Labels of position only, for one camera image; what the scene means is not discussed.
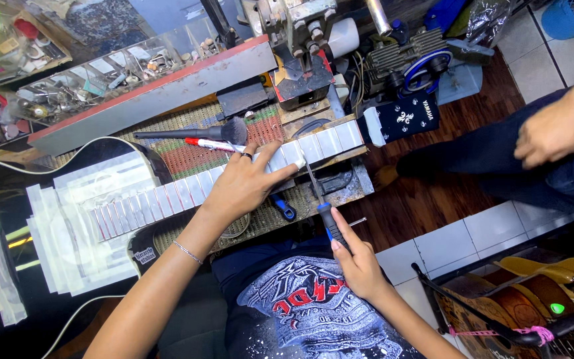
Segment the tool handle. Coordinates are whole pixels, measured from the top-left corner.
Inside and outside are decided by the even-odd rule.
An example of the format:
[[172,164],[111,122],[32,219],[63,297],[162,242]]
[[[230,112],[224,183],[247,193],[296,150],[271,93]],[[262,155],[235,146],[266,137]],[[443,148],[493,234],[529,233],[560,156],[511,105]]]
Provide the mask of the tool handle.
[[291,222],[292,220],[296,219],[296,209],[290,206],[285,200],[283,200],[279,195],[272,194],[270,195],[276,207],[281,209],[281,215],[285,220]]
[[344,245],[349,253],[351,253],[351,249],[349,249],[347,241],[345,241],[344,237],[342,237],[342,233],[340,233],[340,229],[338,229],[338,225],[335,223],[335,219],[333,216],[331,216],[331,203],[325,202],[319,205],[318,213],[321,217],[323,217],[323,223],[325,224],[325,229],[327,229],[327,236],[329,236],[329,240],[339,241],[340,244]]
[[174,130],[174,131],[158,131],[158,132],[135,132],[134,138],[136,139],[184,139],[187,137],[195,137],[200,139],[211,139],[222,141],[220,126],[212,126],[210,128],[192,128],[188,130]]

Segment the black brush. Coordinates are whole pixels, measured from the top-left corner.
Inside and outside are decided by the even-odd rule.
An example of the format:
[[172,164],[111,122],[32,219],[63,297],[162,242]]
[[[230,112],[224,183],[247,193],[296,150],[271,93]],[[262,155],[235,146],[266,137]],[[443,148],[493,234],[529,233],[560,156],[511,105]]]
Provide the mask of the black brush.
[[233,144],[245,144],[247,142],[247,126],[240,117],[227,121],[223,126],[211,126],[210,128],[193,130],[175,130],[160,132],[135,132],[136,139],[210,139],[215,141],[227,141]]

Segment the workbench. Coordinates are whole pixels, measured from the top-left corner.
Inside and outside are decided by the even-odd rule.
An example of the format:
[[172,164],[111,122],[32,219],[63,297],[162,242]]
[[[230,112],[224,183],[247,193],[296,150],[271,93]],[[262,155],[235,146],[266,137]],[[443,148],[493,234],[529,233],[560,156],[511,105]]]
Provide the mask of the workbench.
[[[331,101],[337,102],[337,97],[331,97]],[[231,155],[231,153],[226,151],[209,150],[188,145],[182,139],[136,139],[132,136],[134,132],[206,128],[212,125],[219,125],[216,114],[221,112],[221,106],[214,98],[208,97],[203,102],[191,103],[190,106],[184,107],[185,109],[167,113],[126,128],[113,134],[113,136],[141,144],[159,153],[175,180],[226,164]],[[330,104],[330,98],[301,106],[290,112],[282,111],[278,105],[272,103],[256,110],[254,118],[245,120],[249,132],[248,141],[264,145],[275,139],[287,140],[307,122],[319,118],[327,118],[333,121],[333,123],[325,125],[324,128],[326,128],[336,123],[349,121],[355,117],[349,115],[346,118],[336,119]],[[366,146],[361,146],[313,166],[312,169],[316,170],[349,160],[353,167],[353,176],[350,183],[339,191],[326,195],[326,201],[334,206],[341,206],[374,192],[362,160],[358,157],[366,153],[366,151]],[[42,157],[37,159],[36,163],[53,168],[59,167],[72,158],[75,153],[75,151],[72,151],[58,157]],[[302,174],[306,174],[306,171],[300,171],[298,175]],[[283,188],[286,188],[282,190],[285,200],[296,209],[297,217],[294,221],[288,222],[283,219],[279,210],[267,199],[249,215],[235,221],[226,230],[224,236],[219,238],[211,253],[317,214],[318,199],[311,189],[310,181],[304,181],[304,179],[299,178],[291,179],[283,185]],[[194,210],[189,210],[164,220],[157,225],[153,231],[153,242],[159,253],[162,253],[171,245],[171,242],[178,237],[187,223],[189,223],[194,213]]]

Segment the silver chain bracelet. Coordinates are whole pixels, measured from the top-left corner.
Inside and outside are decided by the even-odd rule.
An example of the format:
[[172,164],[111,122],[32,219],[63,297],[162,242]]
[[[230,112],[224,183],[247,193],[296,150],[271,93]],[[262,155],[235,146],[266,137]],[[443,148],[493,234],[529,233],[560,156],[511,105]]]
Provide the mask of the silver chain bracelet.
[[183,252],[187,253],[190,257],[194,258],[194,260],[197,261],[200,265],[203,265],[203,262],[199,258],[190,253],[187,249],[185,249],[185,247],[181,246],[177,241],[174,240],[172,241],[172,243],[176,244]]

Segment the metal pipe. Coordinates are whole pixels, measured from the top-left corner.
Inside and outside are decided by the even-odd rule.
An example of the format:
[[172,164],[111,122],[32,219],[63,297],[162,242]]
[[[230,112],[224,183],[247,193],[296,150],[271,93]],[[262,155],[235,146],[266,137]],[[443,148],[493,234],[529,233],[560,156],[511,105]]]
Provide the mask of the metal pipe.
[[383,37],[388,36],[393,29],[387,21],[387,15],[385,14],[384,9],[382,9],[380,0],[365,0],[365,2],[367,3],[367,7],[371,13],[371,19],[373,19],[373,23],[376,26],[378,34]]

